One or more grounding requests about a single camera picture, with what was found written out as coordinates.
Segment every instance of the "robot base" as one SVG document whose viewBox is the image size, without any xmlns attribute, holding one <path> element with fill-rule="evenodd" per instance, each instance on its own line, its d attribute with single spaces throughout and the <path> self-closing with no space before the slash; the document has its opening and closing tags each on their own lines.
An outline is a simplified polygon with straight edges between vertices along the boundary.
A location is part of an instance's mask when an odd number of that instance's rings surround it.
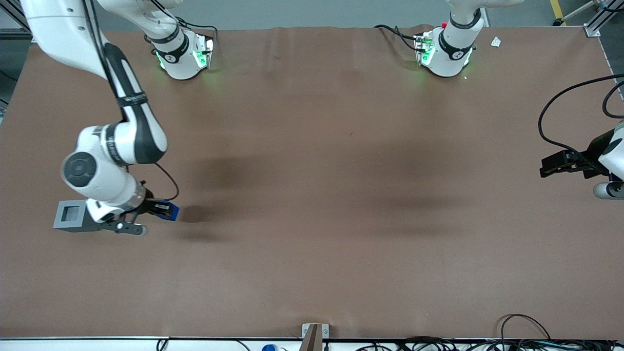
<svg viewBox="0 0 624 351">
<path fill-rule="evenodd" d="M 470 49 L 464 57 L 458 60 L 450 59 L 449 55 L 440 48 L 438 40 L 440 32 L 442 32 L 442 28 L 436 27 L 430 32 L 423 33 L 421 36 L 414 36 L 416 49 L 424 50 L 424 52 L 416 51 L 416 61 L 419 66 L 427 67 L 437 76 L 456 76 L 468 64 L 473 49 Z"/>
</svg>

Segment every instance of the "black cable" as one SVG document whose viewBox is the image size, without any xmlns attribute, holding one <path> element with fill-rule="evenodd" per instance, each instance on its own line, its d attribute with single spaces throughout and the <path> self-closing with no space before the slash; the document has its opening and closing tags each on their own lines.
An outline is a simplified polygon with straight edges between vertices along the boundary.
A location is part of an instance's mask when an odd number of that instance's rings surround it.
<svg viewBox="0 0 624 351">
<path fill-rule="evenodd" d="M 383 28 L 383 29 L 387 29 L 388 31 L 391 31 L 392 33 L 394 33 L 394 35 L 396 35 L 396 36 L 399 36 L 399 35 L 400 35 L 400 36 L 404 37 L 405 39 L 412 39 L 412 40 L 414 40 L 414 37 L 408 36 L 408 35 L 403 34 L 403 33 L 395 32 L 395 31 L 394 31 L 394 28 L 391 28 L 390 26 L 387 26 L 387 25 L 385 25 L 385 24 L 378 24 L 377 26 L 374 26 L 373 28 Z"/>
<path fill-rule="evenodd" d="M 152 4 L 154 4 L 154 6 L 156 6 L 161 12 L 163 12 L 164 14 L 166 14 L 168 17 L 171 17 L 172 19 L 176 20 L 178 22 L 178 24 L 182 27 L 185 28 L 190 28 L 190 27 L 197 27 L 197 28 L 212 28 L 215 31 L 215 39 L 217 38 L 217 34 L 219 32 L 219 30 L 217 29 L 217 27 L 215 26 L 202 26 L 199 24 L 193 24 L 193 23 L 189 23 L 187 22 L 184 18 L 182 17 L 178 17 L 178 16 L 174 16 L 172 15 L 169 11 L 167 11 L 167 9 L 165 9 L 165 6 L 163 6 L 158 0 L 150 0 L 152 2 Z"/>
<path fill-rule="evenodd" d="M 489 344 L 492 344 L 492 343 L 493 343 L 493 341 L 480 342 L 478 344 L 470 346 L 468 349 L 466 349 L 466 351 L 473 351 L 473 350 L 476 350 L 477 348 L 479 348 L 481 346 L 489 345 Z"/>
<path fill-rule="evenodd" d="M 416 336 L 406 338 L 405 343 L 414 343 L 412 351 L 420 351 L 427 346 L 435 346 L 438 351 L 457 351 L 457 345 L 452 340 L 437 337 Z"/>
<path fill-rule="evenodd" d="M 546 328 L 544 328 L 544 326 L 538 322 L 535 318 L 525 315 L 525 314 L 510 314 L 509 316 L 507 316 L 507 318 L 505 318 L 505 320 L 503 321 L 503 323 L 500 325 L 500 341 L 504 344 L 505 343 L 505 324 L 507 324 L 507 322 L 514 318 L 514 317 L 522 317 L 524 319 L 528 319 L 533 321 L 534 323 L 536 323 L 537 325 L 540 326 L 540 328 L 542 328 L 542 330 L 544 331 L 544 334 L 546 334 L 546 337 L 548 338 L 548 340 L 552 340 L 552 338 L 550 337 L 550 334 L 548 333 L 548 330 L 546 330 Z"/>
<path fill-rule="evenodd" d="M 582 349 L 579 348 L 575 348 L 575 347 L 566 347 L 564 345 L 559 345 L 559 344 L 555 344 L 553 342 L 545 342 L 544 343 L 544 347 L 552 347 L 554 349 L 559 349 L 559 350 L 568 350 L 568 351 L 581 351 L 581 350 L 587 350 L 587 348 L 583 345 L 579 345 L 581 347 L 583 347 Z"/>
<path fill-rule="evenodd" d="M 169 344 L 169 339 L 158 340 L 158 342 L 156 343 L 156 351 L 164 351 L 165 347 L 167 347 L 167 344 Z"/>
<path fill-rule="evenodd" d="M 14 82 L 17 82 L 17 79 L 16 79 L 16 78 L 13 78 L 13 77 L 9 76 L 8 74 L 6 74 L 6 73 L 5 73 L 3 70 L 1 70 L 1 69 L 0 69 L 0 74 L 2 74 L 3 76 L 7 77 L 8 79 L 10 79 L 10 80 L 12 80 L 12 81 L 14 81 Z"/>
<path fill-rule="evenodd" d="M 585 81 L 585 82 L 581 82 L 578 84 L 574 84 L 571 87 L 565 88 L 564 90 L 560 91 L 559 93 L 557 93 L 557 95 L 553 96 L 553 98 L 548 101 L 548 103 L 546 104 L 546 106 L 544 106 L 544 109 L 542 110 L 542 113 L 540 113 L 540 117 L 537 120 L 537 130 L 540 132 L 540 137 L 542 137 L 542 139 L 545 142 L 548 142 L 550 144 L 553 144 L 555 146 L 559 146 L 559 147 L 563 147 L 566 150 L 569 150 L 570 152 L 574 152 L 578 158 L 580 158 L 581 160 L 583 160 L 585 163 L 587 163 L 588 165 L 590 165 L 592 168 L 594 168 L 596 171 L 602 173 L 602 167 L 597 166 L 596 164 L 594 164 L 592 161 L 588 160 L 585 156 L 583 156 L 583 154 L 581 154 L 579 151 L 577 151 L 576 149 L 574 149 L 571 146 L 568 146 L 566 144 L 563 144 L 561 142 L 557 142 L 554 140 L 551 140 L 549 138 L 547 138 L 544 135 L 544 130 L 542 129 L 542 120 L 544 119 L 544 114 L 546 114 L 546 111 L 548 110 L 548 108 L 550 107 L 550 105 L 552 105 L 553 102 L 555 102 L 555 100 L 557 100 L 557 98 L 559 98 L 561 95 L 565 94 L 568 91 L 571 91 L 573 89 L 576 89 L 578 87 L 582 87 L 582 86 L 586 86 L 588 84 L 593 84 L 593 83 L 597 83 L 597 82 L 602 82 L 602 81 L 606 81 L 609 79 L 615 79 L 615 78 L 623 78 L 624 74 L 613 74 L 611 76 L 606 76 L 606 77 L 600 77 L 600 78 L 596 78 L 596 79 L 591 79 L 589 81 Z"/>
<path fill-rule="evenodd" d="M 355 351 L 367 351 L 367 349 L 371 348 L 371 347 L 379 347 L 380 349 L 383 349 L 385 351 L 394 351 L 393 349 L 390 349 L 389 347 L 386 347 L 384 345 L 375 345 L 375 344 L 364 346 L 364 347 L 360 347 L 359 349 L 357 349 Z"/>
<path fill-rule="evenodd" d="M 236 342 L 238 342 L 239 344 L 241 344 L 243 347 L 245 347 L 245 349 L 247 349 L 247 351 L 251 351 L 251 349 L 249 348 L 249 346 L 245 345 L 242 341 L 240 340 L 234 340 Z"/>
<path fill-rule="evenodd" d="M 405 34 L 401 33 L 401 31 L 399 30 L 399 26 L 395 26 L 394 29 L 392 29 L 392 28 L 388 27 L 385 24 L 378 24 L 377 26 L 375 26 L 375 28 L 387 29 L 387 30 L 391 31 L 395 36 L 399 36 L 401 38 L 401 40 L 403 41 L 403 43 L 407 47 L 409 47 L 410 49 L 412 49 L 414 51 L 417 51 L 417 52 L 425 52 L 425 50 L 423 50 L 423 49 L 417 49 L 416 47 L 411 46 L 407 42 L 407 40 L 405 40 L 405 39 L 412 39 L 412 40 L 414 40 L 414 37 L 411 37 L 411 36 L 408 36 L 408 35 L 405 35 Z"/>
<path fill-rule="evenodd" d="M 492 345 L 488 346 L 488 348 L 485 351 L 492 351 L 492 349 L 494 349 L 495 351 L 499 351 L 499 349 L 497 347 L 498 344 L 500 344 L 500 343 L 499 342 L 493 343 Z"/>
<path fill-rule="evenodd" d="M 598 5 L 598 8 L 601 9 L 602 11 L 606 11 L 606 12 L 622 12 L 624 11 L 624 8 L 622 9 L 610 9 L 607 4 L 605 4 L 604 1 L 601 1 L 600 4 Z"/>
<path fill-rule="evenodd" d="M 93 22 L 91 21 L 91 17 L 89 16 L 89 8 L 87 7 L 87 3 L 85 0 L 82 0 L 82 7 L 83 10 L 85 12 L 85 16 L 87 17 L 86 19 L 86 23 L 87 23 L 87 27 L 89 28 L 89 35 L 91 36 L 91 40 L 93 40 L 94 46 L 95 46 L 95 51 L 97 52 L 97 57 L 100 60 L 100 63 L 102 64 L 102 69 L 104 70 L 104 74 L 106 75 L 106 79 L 109 82 L 109 86 L 113 91 L 113 95 L 115 97 L 119 97 L 118 93 L 117 93 L 117 89 L 115 88 L 114 84 L 113 84 L 113 80 L 112 80 L 112 75 L 110 73 L 110 69 L 109 69 L 109 65 L 106 61 L 106 58 L 104 57 L 104 41 L 102 40 L 102 35 L 100 32 L 100 25 L 97 22 L 97 15 L 95 13 L 95 6 L 93 5 L 93 1 L 89 0 L 89 2 L 91 3 L 91 11 L 93 13 Z"/>
<path fill-rule="evenodd" d="M 624 81 L 616 84 L 615 87 L 609 90 L 609 93 L 607 93 L 607 96 L 605 96 L 605 99 L 602 101 L 602 112 L 604 112 L 608 117 L 617 118 L 617 119 L 624 118 L 624 115 L 612 114 L 607 109 L 607 103 L 609 102 L 609 99 L 611 99 L 611 96 L 613 95 L 613 93 L 616 92 L 622 85 L 624 85 Z"/>
<path fill-rule="evenodd" d="M 175 200 L 176 197 L 178 197 L 178 195 L 180 195 L 180 187 L 178 186 L 178 183 L 176 183 L 175 179 L 171 176 L 171 174 L 169 174 L 169 172 L 167 172 L 166 169 L 164 169 L 160 164 L 158 164 L 158 162 L 155 163 L 155 165 L 160 168 L 160 170 L 167 175 L 167 177 L 169 177 L 169 180 L 171 180 L 171 183 L 173 183 L 173 186 L 175 186 L 175 195 L 173 197 L 170 197 L 168 199 L 164 199 L 165 201 L 173 201 Z"/>
</svg>

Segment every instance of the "green led light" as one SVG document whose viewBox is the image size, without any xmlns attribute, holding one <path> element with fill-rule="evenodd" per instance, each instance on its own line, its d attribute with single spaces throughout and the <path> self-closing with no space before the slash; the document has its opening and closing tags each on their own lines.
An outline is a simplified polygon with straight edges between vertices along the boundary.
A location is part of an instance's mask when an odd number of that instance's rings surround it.
<svg viewBox="0 0 624 351">
<path fill-rule="evenodd" d="M 165 64 L 162 63 L 162 59 L 160 58 L 160 54 L 158 54 L 158 51 L 156 52 L 156 57 L 158 58 L 158 61 L 160 62 L 160 67 L 162 69 L 165 69 Z"/>
<path fill-rule="evenodd" d="M 428 65 L 431 63 L 431 58 L 433 57 L 433 55 L 436 53 L 436 49 L 434 48 L 433 45 L 429 46 L 429 49 L 422 53 L 422 64 Z"/>
<path fill-rule="evenodd" d="M 195 50 L 193 50 L 193 54 L 195 55 L 195 61 L 197 61 L 197 65 L 199 66 L 199 68 L 206 67 L 206 55 Z"/>
</svg>

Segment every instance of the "robot end effector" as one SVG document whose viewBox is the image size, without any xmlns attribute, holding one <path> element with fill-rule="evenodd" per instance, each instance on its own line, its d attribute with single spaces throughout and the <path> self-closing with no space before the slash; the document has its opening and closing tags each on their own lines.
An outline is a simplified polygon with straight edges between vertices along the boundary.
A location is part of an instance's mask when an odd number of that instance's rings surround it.
<svg viewBox="0 0 624 351">
<path fill-rule="evenodd" d="M 108 12 L 126 18 L 141 28 L 156 48 L 156 55 L 167 74 L 174 79 L 190 79 L 210 64 L 213 38 L 180 27 L 167 9 L 182 0 L 97 0 Z"/>
<path fill-rule="evenodd" d="M 67 66 L 107 80 L 121 111 L 120 122 L 83 129 L 76 149 L 62 163 L 65 183 L 88 198 L 81 213 L 98 224 L 109 224 L 116 216 L 146 212 L 175 220 L 175 206 L 153 199 L 143 182 L 124 169 L 158 162 L 167 151 L 167 138 L 127 58 L 99 31 L 92 3 L 24 0 L 22 7 L 39 47 Z M 121 221 L 117 224 L 131 227 Z"/>
<path fill-rule="evenodd" d="M 415 38 L 420 65 L 441 77 L 452 77 L 468 64 L 474 41 L 484 26 L 482 7 L 509 7 L 524 0 L 445 0 L 451 7 L 446 27 Z"/>
<path fill-rule="evenodd" d="M 624 200 L 624 123 L 594 138 L 587 150 L 577 154 L 561 150 L 542 159 L 540 176 L 546 178 L 556 173 L 583 172 L 585 179 L 608 177 L 608 182 L 597 184 L 593 194 L 602 200 Z"/>
</svg>

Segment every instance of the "gray floor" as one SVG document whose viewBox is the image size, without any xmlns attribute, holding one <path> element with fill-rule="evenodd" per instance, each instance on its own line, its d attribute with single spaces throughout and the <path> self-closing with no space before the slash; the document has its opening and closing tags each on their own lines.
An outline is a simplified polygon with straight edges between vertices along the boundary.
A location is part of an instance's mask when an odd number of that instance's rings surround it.
<svg viewBox="0 0 624 351">
<path fill-rule="evenodd" d="M 584 0 L 563 0 L 563 13 L 581 6 Z M 105 31 L 128 31 L 137 28 L 127 20 L 104 11 L 99 5 L 98 17 Z M 173 9 L 196 24 L 211 24 L 219 29 L 268 29 L 272 27 L 335 26 L 372 27 L 376 24 L 411 27 L 416 24 L 439 24 L 448 20 L 449 8 L 443 0 L 254 0 L 244 5 L 236 1 L 187 0 Z M 555 15 L 547 0 L 526 0 L 506 9 L 487 11 L 493 27 L 550 26 Z M 568 22 L 577 25 L 594 15 L 589 9 Z M 616 73 L 624 72 L 624 15 L 616 15 L 601 29 L 602 43 Z M 6 23 L 0 16 L 0 27 Z M 19 77 L 28 41 L 0 40 L 0 69 L 11 77 Z M 15 82 L 0 75 L 0 98 L 10 101 Z"/>
</svg>

